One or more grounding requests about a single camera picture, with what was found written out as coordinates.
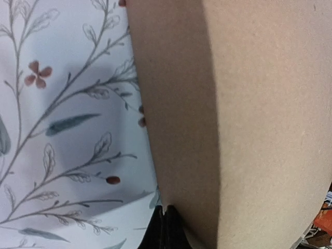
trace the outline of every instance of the flower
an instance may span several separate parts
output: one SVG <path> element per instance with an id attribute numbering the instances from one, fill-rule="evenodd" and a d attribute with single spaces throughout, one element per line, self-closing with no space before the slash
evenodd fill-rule
<path id="1" fill-rule="evenodd" d="M 33 74 L 26 76 L 24 79 L 24 83 L 29 87 L 36 81 L 37 88 L 45 88 L 46 82 L 43 80 L 51 76 L 52 68 L 47 66 L 43 70 L 39 71 L 39 62 L 33 61 L 29 64 L 29 68 L 33 72 Z"/>
<path id="2" fill-rule="evenodd" d="M 120 7 L 126 7 L 126 5 L 127 5 L 126 0 L 119 0 Z"/>
<path id="3" fill-rule="evenodd" d="M 142 105 L 139 107 L 139 112 L 144 115 L 144 108 L 143 108 Z M 139 120 L 139 126 L 140 127 L 146 127 L 146 121 L 145 121 L 145 117 L 144 116 L 143 116 L 143 118 L 141 118 Z"/>

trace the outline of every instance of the black pointed object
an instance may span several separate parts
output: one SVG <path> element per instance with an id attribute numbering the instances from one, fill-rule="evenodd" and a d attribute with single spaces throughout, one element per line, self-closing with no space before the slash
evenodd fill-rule
<path id="1" fill-rule="evenodd" d="M 161 206 L 155 208 L 138 249 L 192 249 L 174 206 L 168 206 L 164 215 Z"/>

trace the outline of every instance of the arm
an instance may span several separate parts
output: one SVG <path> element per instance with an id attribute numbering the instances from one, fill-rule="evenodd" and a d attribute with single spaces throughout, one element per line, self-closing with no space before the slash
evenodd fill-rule
<path id="1" fill-rule="evenodd" d="M 163 201 L 209 247 L 287 248 L 319 211 L 332 176 L 331 10 L 128 0 Z"/>

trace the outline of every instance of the black tweezers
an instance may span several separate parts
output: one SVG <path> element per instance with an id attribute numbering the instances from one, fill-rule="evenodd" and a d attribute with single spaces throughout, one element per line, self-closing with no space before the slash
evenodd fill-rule
<path id="1" fill-rule="evenodd" d="M 165 214 L 161 206 L 155 208 L 138 249 L 192 249 L 174 206 L 168 206 Z"/>

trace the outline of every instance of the floral pattern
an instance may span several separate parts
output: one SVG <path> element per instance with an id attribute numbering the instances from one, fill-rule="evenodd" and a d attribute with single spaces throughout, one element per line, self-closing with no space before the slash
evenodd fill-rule
<path id="1" fill-rule="evenodd" d="M 71 4 L 82 8 L 84 17 L 94 17 L 80 24 L 79 33 L 67 1 L 0 3 L 0 47 L 6 48 L 3 54 L 11 55 L 13 65 L 0 66 L 1 95 L 7 89 L 12 92 L 0 99 L 15 103 L 0 102 L 0 249 L 134 248 L 140 242 L 136 227 L 142 225 L 131 220 L 124 229 L 123 217 L 144 210 L 140 217 L 146 217 L 143 226 L 148 223 L 153 198 L 148 195 L 156 189 L 156 181 L 149 148 L 141 146 L 147 139 L 142 129 L 146 122 L 125 9 L 120 8 L 126 1 L 83 1 L 91 3 L 88 8 L 81 0 Z M 57 43 L 75 32 L 85 39 L 57 47 L 53 38 L 48 39 L 53 32 Z M 31 50 L 31 42 L 42 38 L 43 49 Z M 71 53 L 59 57 L 67 46 Z M 58 52 L 46 55 L 48 47 Z M 114 58 L 118 65 L 96 74 L 99 67 L 111 66 L 113 54 L 118 54 Z M 78 66 L 66 68 L 72 56 L 79 59 Z M 32 85 L 43 91 L 35 93 Z M 31 102 L 42 103 L 40 110 Z M 126 126 L 117 121 L 119 112 Z M 105 126 L 105 118 L 110 126 Z M 125 140 L 127 145 L 121 146 L 119 141 Z M 115 208 L 137 199 L 144 204 L 113 215 Z"/>

